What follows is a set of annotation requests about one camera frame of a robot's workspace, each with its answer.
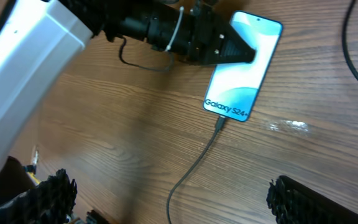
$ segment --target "black cable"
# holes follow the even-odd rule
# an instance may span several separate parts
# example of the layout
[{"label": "black cable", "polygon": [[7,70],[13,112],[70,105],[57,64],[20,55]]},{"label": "black cable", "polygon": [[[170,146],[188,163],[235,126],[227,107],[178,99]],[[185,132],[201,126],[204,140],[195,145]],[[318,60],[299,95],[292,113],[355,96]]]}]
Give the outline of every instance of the black cable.
[{"label": "black cable", "polygon": [[118,53],[118,57],[119,59],[121,60],[122,63],[126,64],[126,65],[131,65],[131,66],[135,66],[135,67],[138,67],[138,68],[142,68],[142,69],[146,69],[146,70],[150,70],[150,71],[154,71],[154,72],[167,72],[169,70],[171,70],[172,66],[173,66],[173,61],[174,61],[174,58],[173,58],[173,55],[171,52],[167,52],[169,57],[170,57],[170,63],[167,67],[163,68],[163,69],[158,69],[158,68],[147,68],[147,67],[143,67],[141,65],[136,65],[136,64],[133,64],[133,63],[129,63],[129,62],[126,62],[123,57],[122,57],[122,53],[124,51],[124,47],[125,45],[127,44],[127,39],[125,37],[122,37],[124,39],[123,43],[121,44],[120,48],[119,48],[119,53]]},{"label": "black cable", "polygon": [[173,186],[173,188],[169,192],[169,195],[168,195],[168,198],[167,198],[167,218],[168,218],[168,223],[169,224],[172,224],[171,217],[169,215],[169,203],[171,201],[173,193],[179,187],[179,185],[189,176],[191,171],[193,171],[193,169],[198,165],[198,163],[202,160],[202,158],[204,157],[204,155],[208,151],[209,147],[211,147],[212,143],[214,142],[214,140],[215,140],[216,136],[218,135],[219,131],[222,130],[225,120],[226,120],[226,118],[223,117],[223,116],[220,116],[218,118],[218,120],[216,121],[216,124],[215,124],[214,134],[212,135],[212,137],[209,140],[208,144],[205,146],[205,149],[200,154],[200,156],[197,158],[197,160],[194,162],[194,164],[190,167],[190,169],[186,172],[186,174],[183,175],[183,177],[175,184],[175,186]]},{"label": "black cable", "polygon": [[347,66],[349,67],[349,69],[351,70],[351,72],[354,75],[354,78],[356,78],[356,80],[358,81],[358,71],[355,68],[353,61],[351,59],[351,56],[349,55],[349,49],[347,48],[347,40],[346,40],[346,31],[347,31],[347,24],[349,22],[349,18],[352,14],[352,10],[354,5],[356,4],[356,0],[352,0],[349,8],[347,9],[346,15],[345,15],[345,19],[343,21],[343,27],[342,27],[342,49],[343,49],[343,54],[345,56],[345,61],[347,63]]}]

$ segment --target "zip tie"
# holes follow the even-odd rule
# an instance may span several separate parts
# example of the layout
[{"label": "zip tie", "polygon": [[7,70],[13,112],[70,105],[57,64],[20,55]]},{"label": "zip tie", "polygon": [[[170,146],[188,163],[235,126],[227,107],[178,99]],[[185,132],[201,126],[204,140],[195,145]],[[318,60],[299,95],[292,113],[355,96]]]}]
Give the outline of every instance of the zip tie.
[{"label": "zip tie", "polygon": [[175,30],[173,31],[172,37],[171,37],[171,41],[169,42],[169,44],[167,45],[167,48],[165,48],[165,51],[168,52],[169,50],[171,50],[171,45],[173,44],[173,41],[175,40],[175,37],[177,36],[177,32],[179,30],[180,27],[180,23],[181,23],[181,19],[183,17],[183,11],[185,10],[185,8],[183,6],[181,6],[179,8],[179,19],[178,19],[178,23],[177,26],[175,28]]}]

